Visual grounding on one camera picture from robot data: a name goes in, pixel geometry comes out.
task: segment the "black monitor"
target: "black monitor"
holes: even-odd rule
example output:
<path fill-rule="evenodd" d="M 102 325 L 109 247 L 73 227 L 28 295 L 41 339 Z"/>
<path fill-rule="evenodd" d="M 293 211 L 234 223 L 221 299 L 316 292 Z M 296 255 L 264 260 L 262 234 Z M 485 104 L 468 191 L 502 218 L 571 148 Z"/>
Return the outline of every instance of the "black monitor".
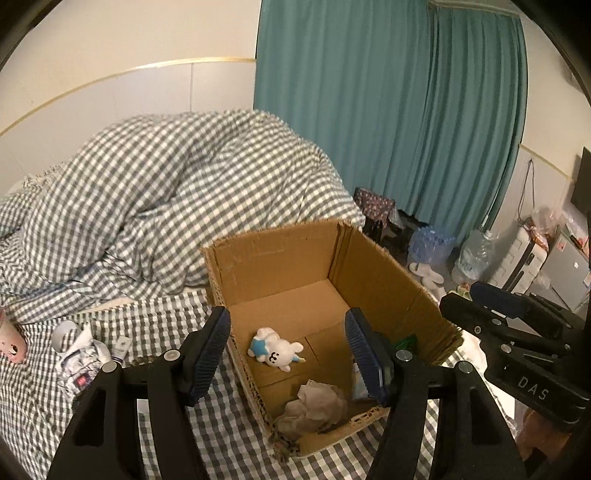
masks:
<path fill-rule="evenodd" d="M 587 215 L 591 212 L 591 152 L 586 148 L 583 149 L 579 175 L 570 201 L 581 213 Z"/>

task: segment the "teal curtain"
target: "teal curtain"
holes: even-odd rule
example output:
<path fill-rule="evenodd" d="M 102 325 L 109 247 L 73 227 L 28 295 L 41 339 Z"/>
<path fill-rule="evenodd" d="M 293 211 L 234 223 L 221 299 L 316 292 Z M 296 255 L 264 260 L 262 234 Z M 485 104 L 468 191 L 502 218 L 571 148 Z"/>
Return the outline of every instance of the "teal curtain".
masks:
<path fill-rule="evenodd" d="M 255 107 L 318 144 L 350 191 L 393 198 L 459 239 L 496 216 L 526 91 L 517 17 L 422 0 L 263 0 Z"/>

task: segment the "crumpled paper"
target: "crumpled paper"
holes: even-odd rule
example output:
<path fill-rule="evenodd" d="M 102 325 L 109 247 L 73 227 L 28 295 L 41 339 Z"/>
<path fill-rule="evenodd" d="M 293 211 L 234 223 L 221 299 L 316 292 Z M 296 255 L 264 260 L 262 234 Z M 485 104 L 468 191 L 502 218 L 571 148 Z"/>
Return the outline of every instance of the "crumpled paper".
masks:
<path fill-rule="evenodd" d="M 334 385 L 308 380 L 285 413 L 276 419 L 277 430 L 286 439 L 295 441 L 307 433 L 322 432 L 336 425 L 347 415 L 347 401 Z"/>

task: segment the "gray and white checkered duvet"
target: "gray and white checkered duvet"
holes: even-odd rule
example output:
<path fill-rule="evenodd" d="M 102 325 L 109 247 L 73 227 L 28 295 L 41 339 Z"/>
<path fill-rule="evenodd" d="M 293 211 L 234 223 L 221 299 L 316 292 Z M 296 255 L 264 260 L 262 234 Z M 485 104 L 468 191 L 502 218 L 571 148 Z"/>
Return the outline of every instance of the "gray and white checkered duvet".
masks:
<path fill-rule="evenodd" d="M 265 112 L 144 115 L 0 200 L 0 304 L 17 323 L 207 282 L 200 247 L 363 216 L 328 157 Z"/>
<path fill-rule="evenodd" d="M 57 386 L 51 333 L 65 316 L 115 297 L 138 303 L 71 315 L 109 347 L 158 355 L 202 326 L 210 307 L 199 247 L 254 229 L 363 217 L 330 160 L 263 112 L 140 116 L 89 140 L 65 166 L 0 200 L 0 306 L 21 324 L 26 362 L 0 359 L 0 429 L 43 479 L 71 416 Z M 459 360 L 453 356 L 450 365 Z M 364 478 L 380 420 L 337 445 L 280 465 L 262 437 L 227 353 L 190 418 L 212 478 Z M 148 476 L 159 478 L 148 419 L 139 418 Z M 428 477 L 437 405 L 428 404 L 417 478 Z"/>

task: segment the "cardboard box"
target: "cardboard box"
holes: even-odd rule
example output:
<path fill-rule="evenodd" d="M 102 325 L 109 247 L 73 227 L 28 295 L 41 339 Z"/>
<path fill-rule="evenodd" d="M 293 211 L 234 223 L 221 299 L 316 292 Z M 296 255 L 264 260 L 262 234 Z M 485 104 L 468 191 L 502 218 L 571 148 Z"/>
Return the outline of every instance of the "cardboard box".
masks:
<path fill-rule="evenodd" d="M 372 327 L 392 341 L 412 333 L 419 357 L 443 362 L 462 338 L 431 297 L 386 250 L 350 225 L 323 220 L 251 232 L 203 250 L 216 304 L 232 317 L 230 354 L 249 405 L 272 436 L 273 419 L 309 379 L 336 385 L 350 399 L 352 354 L 343 319 L 360 307 Z M 305 363 L 291 372 L 247 355 L 260 327 L 300 342 Z M 348 419 L 329 432 L 305 435 L 300 455 L 322 450 L 382 417 L 373 401 L 349 401 Z"/>

